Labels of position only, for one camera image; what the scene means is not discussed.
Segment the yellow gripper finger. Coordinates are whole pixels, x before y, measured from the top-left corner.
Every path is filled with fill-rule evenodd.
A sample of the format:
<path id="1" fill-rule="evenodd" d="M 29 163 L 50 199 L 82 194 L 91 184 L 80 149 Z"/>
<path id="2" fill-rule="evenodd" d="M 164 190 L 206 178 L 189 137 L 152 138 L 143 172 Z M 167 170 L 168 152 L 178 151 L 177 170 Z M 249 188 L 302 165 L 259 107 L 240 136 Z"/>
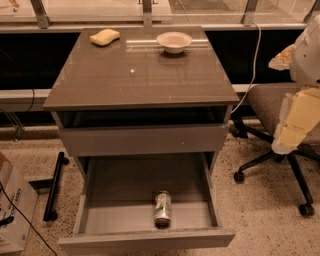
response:
<path id="1" fill-rule="evenodd" d="M 274 132 L 272 150 L 280 155 L 290 154 L 319 122 L 319 88 L 309 87 L 296 94 L 286 93 Z"/>
<path id="2" fill-rule="evenodd" d="M 288 70 L 293 48 L 294 45 L 291 44 L 283 49 L 280 53 L 278 53 L 274 58 L 270 60 L 268 67 L 278 71 Z"/>

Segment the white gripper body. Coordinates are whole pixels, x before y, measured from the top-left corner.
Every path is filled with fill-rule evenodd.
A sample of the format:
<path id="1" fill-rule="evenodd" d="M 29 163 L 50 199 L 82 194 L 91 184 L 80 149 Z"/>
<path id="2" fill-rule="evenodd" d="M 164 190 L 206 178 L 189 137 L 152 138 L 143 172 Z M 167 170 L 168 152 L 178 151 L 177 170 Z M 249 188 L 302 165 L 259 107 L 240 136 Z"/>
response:
<path id="1" fill-rule="evenodd" d="M 293 81 L 320 86 L 320 15 L 296 39 L 289 67 Z"/>

